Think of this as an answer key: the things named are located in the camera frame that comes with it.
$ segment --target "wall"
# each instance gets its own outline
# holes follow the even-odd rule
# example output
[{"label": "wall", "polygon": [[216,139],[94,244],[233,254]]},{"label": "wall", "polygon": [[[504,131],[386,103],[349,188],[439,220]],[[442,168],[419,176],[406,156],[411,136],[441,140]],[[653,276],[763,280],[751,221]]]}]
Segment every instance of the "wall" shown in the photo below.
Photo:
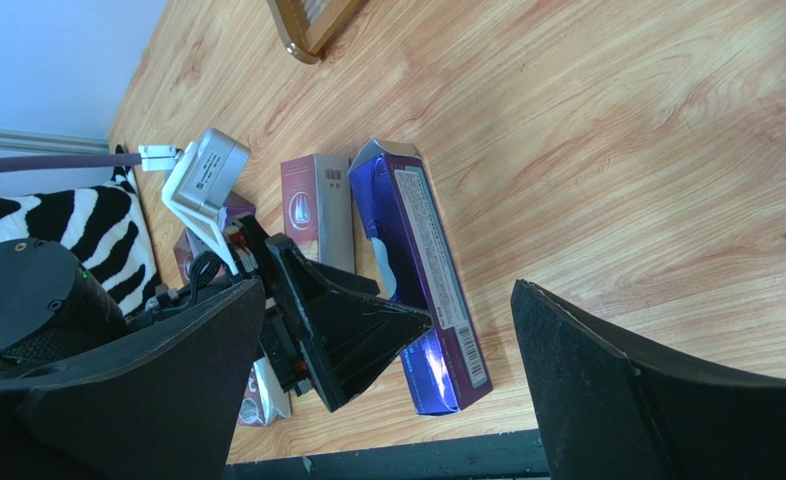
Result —
[{"label": "wall", "polygon": [[[165,1],[0,0],[0,128],[105,139]],[[106,172],[4,174],[0,196],[102,183]]]}]

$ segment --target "white connector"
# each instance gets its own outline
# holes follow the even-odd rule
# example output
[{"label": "white connector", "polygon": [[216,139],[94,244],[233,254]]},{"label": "white connector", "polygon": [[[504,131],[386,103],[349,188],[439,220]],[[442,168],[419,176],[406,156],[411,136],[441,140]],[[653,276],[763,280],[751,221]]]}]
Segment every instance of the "white connector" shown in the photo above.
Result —
[{"label": "white connector", "polygon": [[172,170],[179,161],[175,145],[139,145],[139,155],[145,172]]}]

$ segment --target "blue box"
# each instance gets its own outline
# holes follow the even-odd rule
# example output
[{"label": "blue box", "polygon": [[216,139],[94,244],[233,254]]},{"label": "blue box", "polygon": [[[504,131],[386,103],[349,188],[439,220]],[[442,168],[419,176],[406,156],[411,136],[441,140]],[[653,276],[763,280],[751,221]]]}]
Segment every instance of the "blue box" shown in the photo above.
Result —
[{"label": "blue box", "polygon": [[349,181],[390,299],[427,309],[434,321],[401,355],[416,411],[459,412],[493,386],[422,158],[412,144],[372,139]]}]

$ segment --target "cable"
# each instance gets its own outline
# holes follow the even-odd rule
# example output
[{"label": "cable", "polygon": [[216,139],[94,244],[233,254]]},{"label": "cable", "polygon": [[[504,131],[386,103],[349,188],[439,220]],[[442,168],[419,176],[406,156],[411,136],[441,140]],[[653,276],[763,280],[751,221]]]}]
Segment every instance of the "cable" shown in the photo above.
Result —
[{"label": "cable", "polygon": [[198,290],[209,285],[223,265],[221,257],[209,250],[195,257],[189,266],[189,300],[178,307],[166,308],[163,312],[175,314],[194,307],[198,303]]}]

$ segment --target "zebra print cushion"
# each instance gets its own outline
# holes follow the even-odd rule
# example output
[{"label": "zebra print cushion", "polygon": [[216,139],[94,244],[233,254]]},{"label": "zebra print cushion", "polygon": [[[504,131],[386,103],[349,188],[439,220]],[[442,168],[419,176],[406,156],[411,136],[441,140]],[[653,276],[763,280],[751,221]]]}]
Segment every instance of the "zebra print cushion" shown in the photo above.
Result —
[{"label": "zebra print cushion", "polygon": [[24,237],[70,249],[125,315],[161,283],[129,167],[97,187],[0,198],[0,242]]}]

